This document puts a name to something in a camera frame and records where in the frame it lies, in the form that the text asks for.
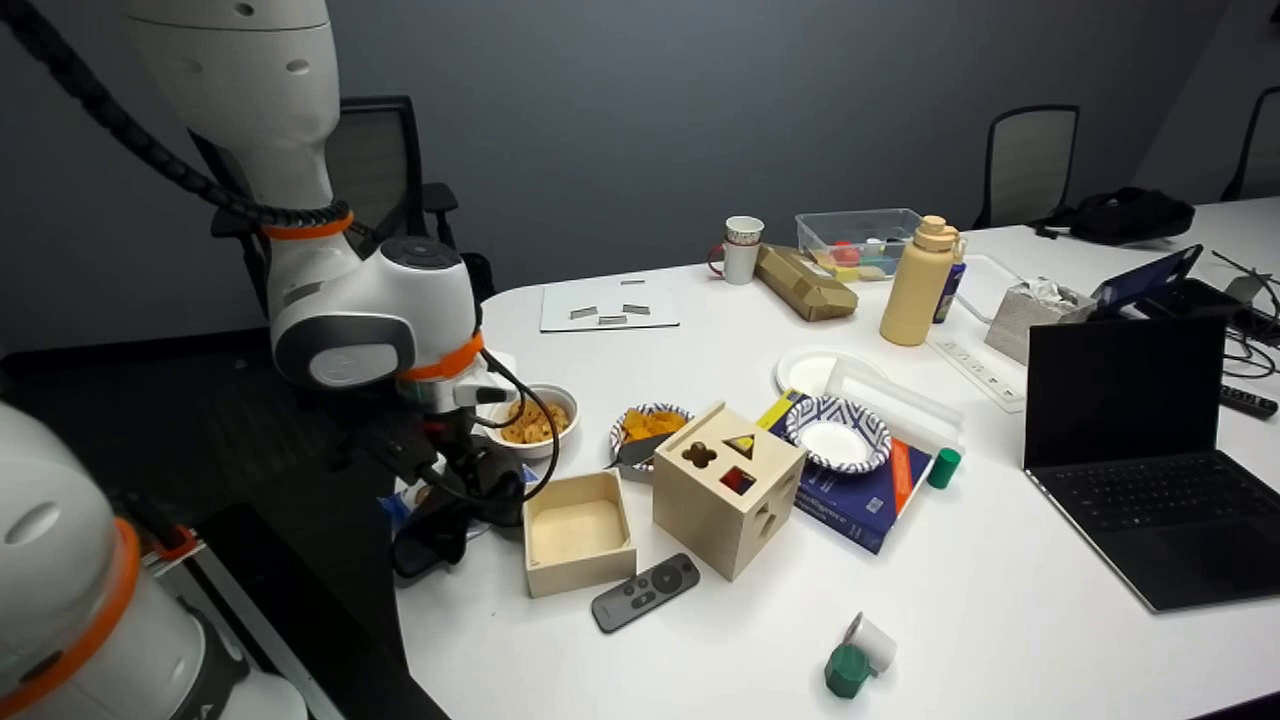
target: plastic bin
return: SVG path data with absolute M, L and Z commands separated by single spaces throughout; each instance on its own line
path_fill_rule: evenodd
M 905 208 L 796 215 L 800 250 L 841 282 L 892 278 L 918 227 Z

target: backpack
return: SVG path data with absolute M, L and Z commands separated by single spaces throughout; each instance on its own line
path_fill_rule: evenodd
M 1126 245 L 1181 234 L 1192 227 L 1196 208 L 1158 190 L 1123 187 L 1091 195 L 1075 208 L 1064 206 L 1047 218 L 1027 223 L 1041 237 L 1056 238 L 1068 228 L 1071 237 L 1100 245 Z

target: book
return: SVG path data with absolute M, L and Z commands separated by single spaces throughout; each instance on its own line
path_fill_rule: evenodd
M 804 393 L 788 389 L 756 423 L 786 439 L 786 414 Z M 933 457 L 899 439 L 888 461 L 870 473 L 847 475 L 805 461 L 796 507 L 873 553 L 884 546 L 893 523 L 923 484 Z M 900 482 L 893 482 L 895 465 Z

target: tv remote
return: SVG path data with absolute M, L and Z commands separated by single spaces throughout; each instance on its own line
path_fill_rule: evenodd
M 621 585 L 598 594 L 591 601 L 591 615 L 602 630 L 612 633 L 696 585 L 700 578 L 694 561 L 684 552 L 677 552 Z
M 1245 415 L 1253 415 L 1260 420 L 1266 420 L 1267 418 L 1276 414 L 1275 400 L 1270 397 L 1258 397 L 1252 392 L 1244 392 L 1243 389 L 1234 388 L 1230 386 L 1222 386 L 1221 393 L 1217 396 L 1217 401 L 1231 410 L 1239 410 Z

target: laptop keyboard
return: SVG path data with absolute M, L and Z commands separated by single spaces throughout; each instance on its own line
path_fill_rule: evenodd
M 1174 457 L 1052 470 L 1053 497 L 1087 529 L 1124 530 L 1280 512 L 1265 488 L 1220 460 Z

